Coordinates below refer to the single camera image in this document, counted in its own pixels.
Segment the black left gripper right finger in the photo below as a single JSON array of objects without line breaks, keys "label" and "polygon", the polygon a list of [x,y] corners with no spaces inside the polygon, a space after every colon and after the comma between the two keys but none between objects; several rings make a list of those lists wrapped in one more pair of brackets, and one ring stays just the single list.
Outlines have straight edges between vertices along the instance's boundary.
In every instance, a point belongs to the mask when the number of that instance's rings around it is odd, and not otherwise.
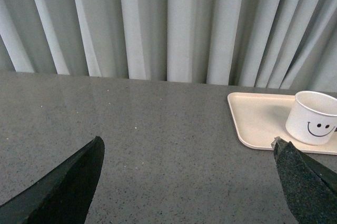
[{"label": "black left gripper right finger", "polygon": [[271,143],[289,210],[298,223],[336,223],[336,172],[281,137]]}]

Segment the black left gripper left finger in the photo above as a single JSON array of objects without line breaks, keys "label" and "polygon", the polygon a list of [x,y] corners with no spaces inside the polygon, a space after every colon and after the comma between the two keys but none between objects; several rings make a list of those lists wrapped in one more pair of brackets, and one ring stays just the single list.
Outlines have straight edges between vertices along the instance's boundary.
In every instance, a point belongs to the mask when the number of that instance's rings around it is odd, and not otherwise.
[{"label": "black left gripper left finger", "polygon": [[1,223],[84,223],[100,179],[104,141],[95,137],[1,205]]}]

